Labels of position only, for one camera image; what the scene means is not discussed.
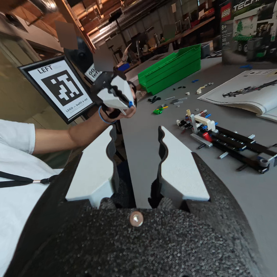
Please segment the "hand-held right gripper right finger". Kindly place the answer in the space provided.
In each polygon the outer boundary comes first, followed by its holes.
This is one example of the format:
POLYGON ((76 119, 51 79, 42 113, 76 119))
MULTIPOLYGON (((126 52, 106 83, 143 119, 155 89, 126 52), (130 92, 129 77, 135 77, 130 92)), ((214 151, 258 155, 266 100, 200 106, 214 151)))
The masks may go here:
POLYGON ((171 199, 176 208, 186 200, 209 202, 193 152, 164 126, 158 127, 158 142, 161 161, 148 198, 151 208, 157 208, 162 198, 171 199))

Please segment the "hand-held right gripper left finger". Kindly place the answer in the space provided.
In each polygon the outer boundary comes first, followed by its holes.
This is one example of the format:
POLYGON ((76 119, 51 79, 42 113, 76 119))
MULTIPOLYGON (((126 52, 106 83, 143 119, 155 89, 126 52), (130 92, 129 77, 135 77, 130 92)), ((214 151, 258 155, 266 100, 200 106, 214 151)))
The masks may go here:
POLYGON ((99 208, 101 200, 119 189, 116 154, 116 127, 109 126, 83 152, 65 196, 67 201, 89 200, 99 208))

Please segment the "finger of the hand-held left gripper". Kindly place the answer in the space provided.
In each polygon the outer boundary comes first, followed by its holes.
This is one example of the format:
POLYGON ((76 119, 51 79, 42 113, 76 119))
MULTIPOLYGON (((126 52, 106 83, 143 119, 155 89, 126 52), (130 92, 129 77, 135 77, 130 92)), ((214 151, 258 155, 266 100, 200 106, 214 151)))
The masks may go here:
POLYGON ((114 96, 112 93, 109 93, 107 88, 102 89, 97 94, 97 96, 107 107, 118 109, 124 116, 126 116, 124 110, 129 109, 128 104, 130 101, 130 89, 124 89, 123 95, 127 96, 127 102, 124 102, 118 96, 114 96))
POLYGON ((135 102, 132 89, 127 80, 119 75, 114 75, 110 85, 110 91, 114 91, 114 96, 110 102, 135 102))

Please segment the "person's left forearm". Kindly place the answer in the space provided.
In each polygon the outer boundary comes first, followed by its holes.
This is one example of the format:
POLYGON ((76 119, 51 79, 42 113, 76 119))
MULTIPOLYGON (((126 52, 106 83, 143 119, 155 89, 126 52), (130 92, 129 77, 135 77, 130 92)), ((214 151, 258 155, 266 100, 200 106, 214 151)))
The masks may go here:
POLYGON ((85 147, 102 134, 109 125, 104 123, 96 112, 88 120, 68 130, 36 129, 33 154, 55 153, 85 147))

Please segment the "partly built lego assembly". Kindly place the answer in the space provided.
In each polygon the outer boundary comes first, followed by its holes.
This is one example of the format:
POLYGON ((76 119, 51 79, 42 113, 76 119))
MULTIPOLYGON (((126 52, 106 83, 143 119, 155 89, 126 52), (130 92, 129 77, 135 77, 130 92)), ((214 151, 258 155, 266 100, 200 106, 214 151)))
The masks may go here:
POLYGON ((176 124, 182 133, 191 130, 190 136, 200 143, 198 149, 215 147, 221 150, 223 154, 219 159, 229 155, 242 163, 236 171, 252 168, 264 174, 277 166, 276 144, 267 147, 257 143, 254 134, 246 137, 222 128, 210 119, 211 114, 206 109, 195 109, 195 112, 187 110, 185 117, 176 120, 176 124))

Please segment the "lego instruction booklet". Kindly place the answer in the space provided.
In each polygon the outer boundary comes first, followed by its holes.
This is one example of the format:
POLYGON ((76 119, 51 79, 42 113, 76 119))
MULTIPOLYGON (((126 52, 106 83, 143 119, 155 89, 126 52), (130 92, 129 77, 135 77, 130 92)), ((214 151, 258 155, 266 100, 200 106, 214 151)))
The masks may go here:
POLYGON ((198 99, 277 122, 277 69, 244 71, 198 99))

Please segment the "lego set box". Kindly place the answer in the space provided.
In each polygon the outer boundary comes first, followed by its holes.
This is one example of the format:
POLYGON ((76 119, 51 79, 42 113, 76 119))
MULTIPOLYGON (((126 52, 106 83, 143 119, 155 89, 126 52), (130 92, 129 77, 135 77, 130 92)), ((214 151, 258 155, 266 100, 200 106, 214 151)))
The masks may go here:
POLYGON ((224 64, 277 60, 277 1, 229 0, 220 4, 224 64))

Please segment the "person's left hand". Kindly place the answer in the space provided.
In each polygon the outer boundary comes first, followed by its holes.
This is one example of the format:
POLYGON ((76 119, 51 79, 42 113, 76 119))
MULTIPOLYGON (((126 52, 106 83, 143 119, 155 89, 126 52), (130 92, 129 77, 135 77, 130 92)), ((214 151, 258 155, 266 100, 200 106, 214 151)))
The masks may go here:
MULTIPOLYGON (((129 108, 129 109, 126 109, 124 110, 125 113, 126 113, 126 116, 124 116, 120 110, 118 109, 114 109, 114 108, 109 108, 106 106, 105 108, 105 113, 109 116, 109 118, 111 119, 121 119, 121 118, 130 118, 131 116, 133 116, 133 114, 136 112, 136 107, 137 107, 137 99, 136 99, 136 87, 129 81, 127 81, 130 85, 130 88, 132 89, 132 92, 133 92, 133 96, 135 98, 135 102, 133 102, 133 107, 129 108)), ((111 88, 108 89, 108 92, 113 94, 114 91, 110 91, 111 88)))

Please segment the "blue wristband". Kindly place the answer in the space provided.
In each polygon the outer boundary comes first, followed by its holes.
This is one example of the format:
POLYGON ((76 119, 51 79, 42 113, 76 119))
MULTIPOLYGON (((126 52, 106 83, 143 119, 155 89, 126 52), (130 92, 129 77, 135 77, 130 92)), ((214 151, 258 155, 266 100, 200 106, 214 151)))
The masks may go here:
POLYGON ((99 107, 98 114, 99 114, 100 119, 106 124, 111 125, 111 124, 116 123, 116 121, 117 121, 117 119, 109 118, 109 116, 103 111, 102 106, 99 107))

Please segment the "green plastic bin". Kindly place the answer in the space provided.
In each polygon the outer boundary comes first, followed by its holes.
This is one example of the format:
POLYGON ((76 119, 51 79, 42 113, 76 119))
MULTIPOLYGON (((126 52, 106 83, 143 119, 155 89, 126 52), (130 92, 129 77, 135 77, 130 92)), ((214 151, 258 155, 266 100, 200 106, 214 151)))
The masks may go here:
POLYGON ((201 69, 201 44, 179 49, 138 74, 141 87, 155 95, 201 69))

